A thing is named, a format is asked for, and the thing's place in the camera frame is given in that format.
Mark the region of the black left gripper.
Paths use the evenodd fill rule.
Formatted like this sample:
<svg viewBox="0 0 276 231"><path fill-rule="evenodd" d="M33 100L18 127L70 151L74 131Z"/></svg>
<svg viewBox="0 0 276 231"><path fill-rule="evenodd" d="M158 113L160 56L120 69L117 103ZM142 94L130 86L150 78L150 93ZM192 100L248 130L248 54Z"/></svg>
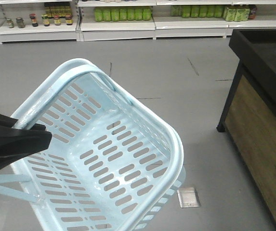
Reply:
<svg viewBox="0 0 276 231"><path fill-rule="evenodd" d="M11 163L48 149L52 134L41 129L15 129L0 125L0 170Z"/></svg>

